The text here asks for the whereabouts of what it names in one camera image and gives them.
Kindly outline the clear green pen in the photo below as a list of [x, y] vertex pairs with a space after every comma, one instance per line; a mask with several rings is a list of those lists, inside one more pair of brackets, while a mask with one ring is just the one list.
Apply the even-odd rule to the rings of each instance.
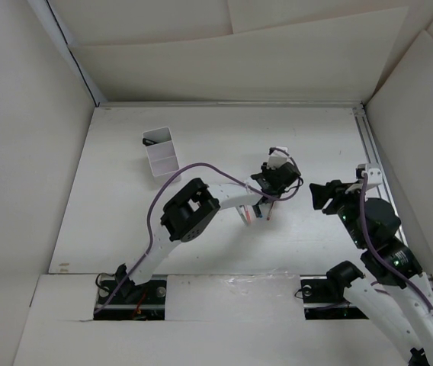
[[241, 218], [242, 222], [244, 223], [245, 226], [249, 226], [250, 225], [250, 221], [247, 218], [247, 215], [245, 213], [245, 210], [243, 207], [236, 207], [236, 211], [239, 215], [239, 217]]

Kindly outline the black green highlighter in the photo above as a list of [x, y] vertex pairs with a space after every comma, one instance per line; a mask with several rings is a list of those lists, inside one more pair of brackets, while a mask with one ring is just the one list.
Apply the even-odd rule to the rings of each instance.
[[154, 146], [156, 144], [159, 144], [159, 142], [147, 138], [143, 138], [142, 142], [144, 146]]

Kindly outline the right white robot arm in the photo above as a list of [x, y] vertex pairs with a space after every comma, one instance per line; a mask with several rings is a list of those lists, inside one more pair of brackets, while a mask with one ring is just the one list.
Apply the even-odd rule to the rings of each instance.
[[367, 179], [345, 184], [311, 184], [313, 207], [336, 215], [362, 251], [374, 288], [350, 261], [327, 271], [325, 291], [355, 305], [393, 344], [408, 365], [433, 365], [433, 293], [422, 266], [396, 232], [401, 224], [392, 205], [367, 197]]

